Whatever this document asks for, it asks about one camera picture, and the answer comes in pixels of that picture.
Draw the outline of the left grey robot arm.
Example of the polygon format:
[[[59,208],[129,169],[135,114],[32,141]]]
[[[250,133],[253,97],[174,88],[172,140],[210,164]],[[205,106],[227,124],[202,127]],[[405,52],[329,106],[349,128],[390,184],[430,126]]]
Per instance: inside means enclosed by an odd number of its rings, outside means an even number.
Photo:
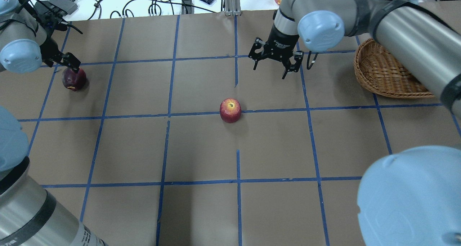
[[[1,0],[1,71],[32,73],[42,64],[65,67],[66,88],[87,83],[81,62],[63,53],[52,38],[69,24],[71,0]],[[59,203],[29,174],[29,139],[20,122],[1,107],[1,245],[2,246],[105,246],[87,226]]]

